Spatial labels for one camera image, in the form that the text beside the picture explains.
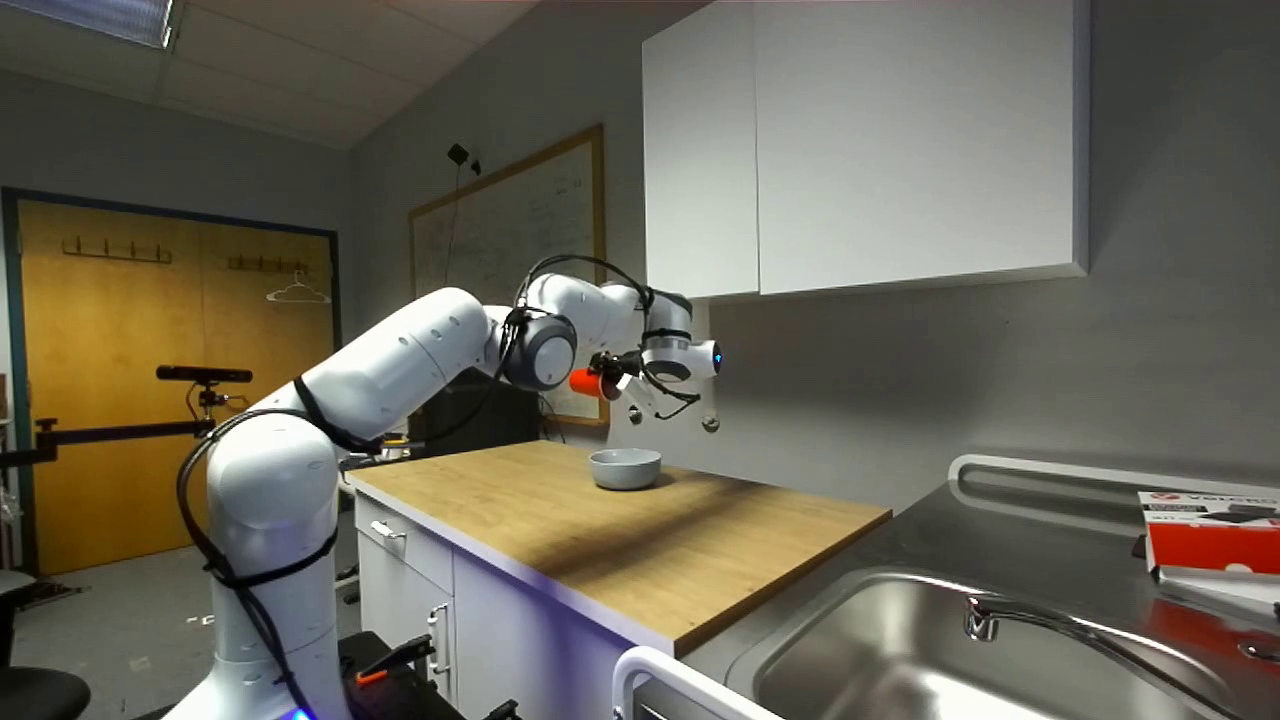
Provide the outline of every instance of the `sink faucet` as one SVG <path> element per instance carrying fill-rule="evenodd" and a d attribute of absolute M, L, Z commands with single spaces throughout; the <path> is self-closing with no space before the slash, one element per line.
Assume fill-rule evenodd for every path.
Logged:
<path fill-rule="evenodd" d="M 1195 710 L 1199 716 L 1210 720 L 1237 720 L 1237 714 L 1227 714 L 1221 702 L 1188 689 L 1183 681 L 1174 681 L 1171 674 L 1155 667 L 1153 660 L 1144 660 L 1139 652 L 1124 648 L 1120 641 L 1110 641 L 1102 630 L 1077 621 L 1068 612 L 1051 612 L 1038 605 L 1019 605 L 1006 595 L 969 595 L 969 615 L 965 615 L 965 635 L 975 644 L 993 644 L 1001 635 L 1001 621 L 1013 623 L 1030 623 L 1030 630 L 1046 630 L 1057 635 L 1072 635 L 1083 648 L 1124 664 L 1129 674 L 1144 677 L 1148 683 L 1155 683 L 1161 694 L 1166 694 L 1171 702 Z"/>

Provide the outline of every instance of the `sink basin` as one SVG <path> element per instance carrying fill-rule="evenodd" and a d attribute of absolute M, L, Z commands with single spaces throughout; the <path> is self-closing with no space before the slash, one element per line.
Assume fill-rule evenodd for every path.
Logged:
<path fill-rule="evenodd" d="M 842 575 L 729 683 L 794 720 L 1233 716 L 1227 689 L 1164 644 L 913 574 Z"/>

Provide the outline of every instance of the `chair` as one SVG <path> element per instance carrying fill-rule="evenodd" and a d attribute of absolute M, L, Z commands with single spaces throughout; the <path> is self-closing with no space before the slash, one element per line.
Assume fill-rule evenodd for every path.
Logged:
<path fill-rule="evenodd" d="M 0 568 L 0 716 L 77 720 L 86 710 L 86 683 L 53 667 L 13 667 L 13 615 L 30 575 Z"/>

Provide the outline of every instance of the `floor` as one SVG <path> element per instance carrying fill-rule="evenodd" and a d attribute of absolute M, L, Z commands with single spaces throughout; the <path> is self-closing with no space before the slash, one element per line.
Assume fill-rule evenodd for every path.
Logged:
<path fill-rule="evenodd" d="M 336 568 L 354 566 L 342 519 Z M 339 594 L 339 635 L 360 607 Z M 72 574 L 18 607 L 13 664 L 66 667 L 86 681 L 84 720 L 137 720 L 176 706 L 210 660 L 208 575 L 190 550 Z"/>

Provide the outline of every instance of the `white cabinet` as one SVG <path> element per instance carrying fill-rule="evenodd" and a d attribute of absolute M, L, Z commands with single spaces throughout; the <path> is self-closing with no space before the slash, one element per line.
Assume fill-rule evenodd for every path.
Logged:
<path fill-rule="evenodd" d="M 430 634 L 429 667 L 462 716 L 516 702 L 529 720 L 611 716 L 606 681 L 632 641 L 563 607 L 556 586 L 519 582 L 354 497 L 360 623 L 389 644 Z"/>
<path fill-rule="evenodd" d="M 1077 272 L 1081 17 L 806 0 L 672 23 L 644 43 L 647 281 L 729 297 Z"/>

